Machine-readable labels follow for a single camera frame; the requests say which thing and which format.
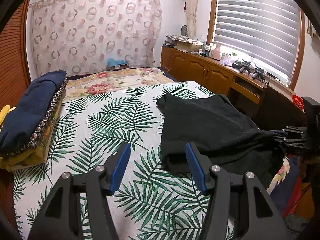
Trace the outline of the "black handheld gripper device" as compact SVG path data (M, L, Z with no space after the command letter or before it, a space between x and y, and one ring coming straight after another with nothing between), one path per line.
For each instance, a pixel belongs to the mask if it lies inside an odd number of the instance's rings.
M244 71L248 72L248 74L251 74L251 70L250 70L250 62L249 61L243 61L241 64L240 64L240 69L239 69L239 72L240 73L243 73Z

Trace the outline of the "yellow plush toy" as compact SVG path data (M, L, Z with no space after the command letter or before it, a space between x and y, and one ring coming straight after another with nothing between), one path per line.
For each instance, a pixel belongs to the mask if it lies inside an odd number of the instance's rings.
M4 119L8 115L8 113L10 113L11 111L13 111L15 109L16 109L16 106L10 107L10 105L6 105L1 109L1 111L0 111L0 128L2 128Z

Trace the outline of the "folded patterned yellow garment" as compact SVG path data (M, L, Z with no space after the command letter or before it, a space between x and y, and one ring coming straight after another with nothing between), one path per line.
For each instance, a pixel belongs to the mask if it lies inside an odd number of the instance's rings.
M27 145L16 153L8 153L1 157L1 169L13 172L46 163L54 125L66 95L67 83L68 80L65 79L53 95L44 118L35 128Z

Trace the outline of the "wooden louvered wardrobe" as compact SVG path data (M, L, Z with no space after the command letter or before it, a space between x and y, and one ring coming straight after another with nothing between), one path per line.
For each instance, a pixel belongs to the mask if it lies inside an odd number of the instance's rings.
M28 7L29 0L24 0L1 32L0 107L16 106L31 83L25 41Z

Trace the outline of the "cardboard box on cabinet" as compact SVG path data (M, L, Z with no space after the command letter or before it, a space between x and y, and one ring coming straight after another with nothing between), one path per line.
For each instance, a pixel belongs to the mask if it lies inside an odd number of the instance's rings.
M178 40L176 45L174 45L174 48L178 49L180 51L187 51L187 52L196 51L196 52L198 52L202 46L203 46L202 42L187 42L187 41L179 41Z

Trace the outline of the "pink white jug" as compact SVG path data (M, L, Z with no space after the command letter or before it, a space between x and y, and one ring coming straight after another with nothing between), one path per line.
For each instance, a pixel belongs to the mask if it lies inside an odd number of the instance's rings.
M212 50L212 58L220 61L221 60L221 45L217 44L215 48Z

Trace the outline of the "small round fan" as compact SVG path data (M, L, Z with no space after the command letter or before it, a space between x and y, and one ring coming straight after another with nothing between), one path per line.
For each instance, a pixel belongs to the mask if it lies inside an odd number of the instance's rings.
M187 27L187 25L181 26L181 36L188 37L188 27Z

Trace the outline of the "floral bed blanket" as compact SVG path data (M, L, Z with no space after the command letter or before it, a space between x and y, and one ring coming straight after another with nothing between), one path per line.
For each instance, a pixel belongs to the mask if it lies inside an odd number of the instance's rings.
M147 67L108 70L76 80L69 80L63 101L69 102L91 95L165 83L174 83L174 80L159 68Z

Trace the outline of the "circle patterned wall curtain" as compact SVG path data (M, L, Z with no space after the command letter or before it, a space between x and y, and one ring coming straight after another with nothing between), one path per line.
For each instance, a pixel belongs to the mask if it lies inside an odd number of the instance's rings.
M153 67L160 0L40 0L31 5L35 73L93 74L107 61Z

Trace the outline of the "folded navy blue garment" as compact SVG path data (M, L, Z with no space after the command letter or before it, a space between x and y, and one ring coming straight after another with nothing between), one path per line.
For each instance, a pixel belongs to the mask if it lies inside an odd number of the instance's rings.
M9 112L1 130L1 154L15 153L30 141L49 104L66 79L66 71L48 72L33 80L15 110Z

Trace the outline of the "beige tied window curtain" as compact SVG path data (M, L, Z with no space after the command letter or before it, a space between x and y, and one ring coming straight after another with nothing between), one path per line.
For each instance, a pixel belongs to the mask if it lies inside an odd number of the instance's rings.
M185 0L188 36L196 36L196 13L198 0Z

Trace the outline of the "black garment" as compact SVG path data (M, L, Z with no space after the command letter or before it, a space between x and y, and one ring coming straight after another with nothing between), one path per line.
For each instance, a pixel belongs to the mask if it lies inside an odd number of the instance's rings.
M161 163L172 174L189 172L185 147L191 142L212 164L234 174L253 172L264 187L283 165L274 133L260 130L222 94L202 99L165 94L156 104L164 114Z

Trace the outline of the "wooden sideboard cabinet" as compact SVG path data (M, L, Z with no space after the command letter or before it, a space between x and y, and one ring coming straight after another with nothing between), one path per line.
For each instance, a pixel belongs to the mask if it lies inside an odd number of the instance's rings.
M227 96L250 117L257 115L264 105L267 92L264 83L211 58L163 46L161 66L177 81L195 81L214 94Z

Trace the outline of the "blue cloth on box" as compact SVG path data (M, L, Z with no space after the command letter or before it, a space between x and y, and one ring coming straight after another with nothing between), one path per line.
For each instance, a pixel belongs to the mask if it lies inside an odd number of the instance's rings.
M107 59L106 70L119 70L128 68L129 64L125 60L115 60L111 57Z

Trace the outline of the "window zebra blind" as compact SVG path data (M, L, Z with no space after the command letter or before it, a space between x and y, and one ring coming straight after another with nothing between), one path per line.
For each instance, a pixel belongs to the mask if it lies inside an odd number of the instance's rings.
M217 0L214 42L254 57L291 78L298 51L294 0Z

